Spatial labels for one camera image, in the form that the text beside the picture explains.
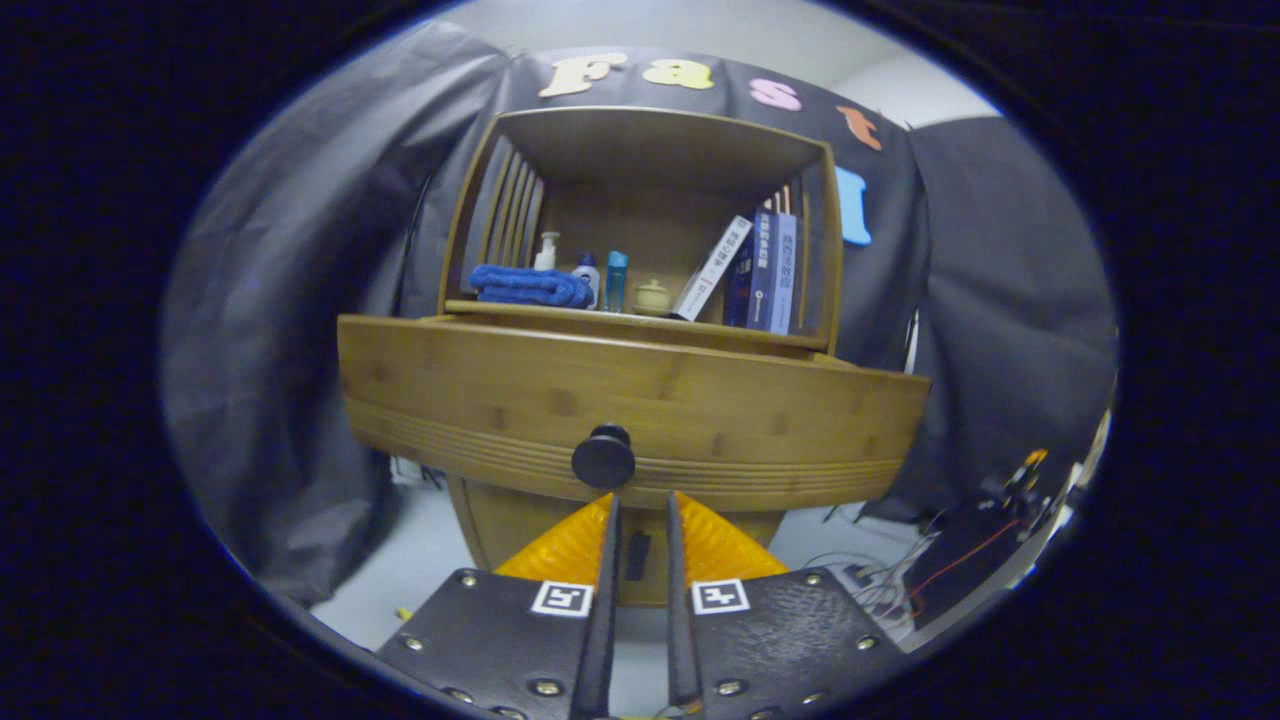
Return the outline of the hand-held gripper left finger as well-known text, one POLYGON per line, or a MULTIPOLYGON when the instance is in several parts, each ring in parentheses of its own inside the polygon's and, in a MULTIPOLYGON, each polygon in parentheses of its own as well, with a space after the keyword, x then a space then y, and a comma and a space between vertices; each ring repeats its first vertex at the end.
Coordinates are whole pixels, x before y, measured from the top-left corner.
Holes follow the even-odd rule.
POLYGON ((461 568, 376 656, 466 719, 607 719, 621 544, 607 495, 535 542, 568 559, 568 575, 461 568))

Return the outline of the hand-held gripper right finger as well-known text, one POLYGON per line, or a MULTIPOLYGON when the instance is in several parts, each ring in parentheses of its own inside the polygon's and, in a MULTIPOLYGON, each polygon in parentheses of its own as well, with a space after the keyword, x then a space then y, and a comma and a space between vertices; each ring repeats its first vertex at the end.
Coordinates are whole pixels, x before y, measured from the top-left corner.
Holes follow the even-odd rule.
POLYGON ((759 573, 767 552, 686 495, 666 501, 669 703, 686 719, 819 719, 906 667, 826 568, 759 573))

